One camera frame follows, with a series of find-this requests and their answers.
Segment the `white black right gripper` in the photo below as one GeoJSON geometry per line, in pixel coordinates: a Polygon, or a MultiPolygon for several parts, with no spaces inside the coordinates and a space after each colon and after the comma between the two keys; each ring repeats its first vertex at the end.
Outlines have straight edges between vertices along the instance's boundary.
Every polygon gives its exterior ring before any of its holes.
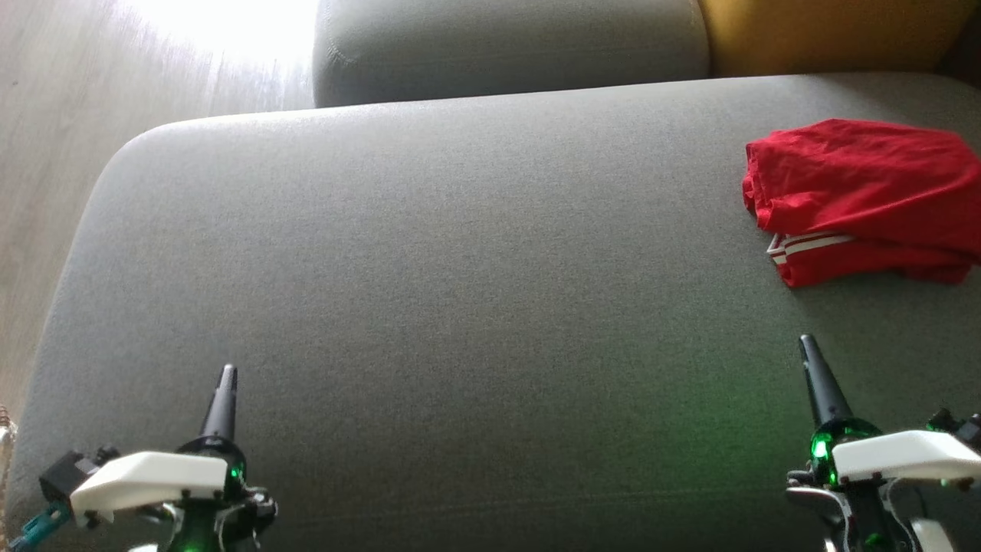
{"type": "MultiPolygon", "coordinates": [[[[852,416],[816,338],[799,337],[800,360],[816,426],[852,416]]],[[[845,424],[812,438],[806,469],[787,475],[787,499],[813,511],[826,551],[953,551],[941,521],[905,517],[894,493],[939,483],[967,491],[979,485],[979,419],[933,417],[927,429],[869,436],[845,424]]]]}

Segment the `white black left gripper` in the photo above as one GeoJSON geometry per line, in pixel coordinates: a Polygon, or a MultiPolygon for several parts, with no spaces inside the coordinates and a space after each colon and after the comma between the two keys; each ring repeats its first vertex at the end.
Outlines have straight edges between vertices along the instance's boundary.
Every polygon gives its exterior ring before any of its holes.
{"type": "Polygon", "coordinates": [[[161,514],[171,524],[159,551],[258,551],[279,505],[246,482],[235,439],[238,368],[223,366],[201,436],[174,453],[144,451],[106,462],[71,492],[83,520],[111,521],[117,511],[161,514]]]}

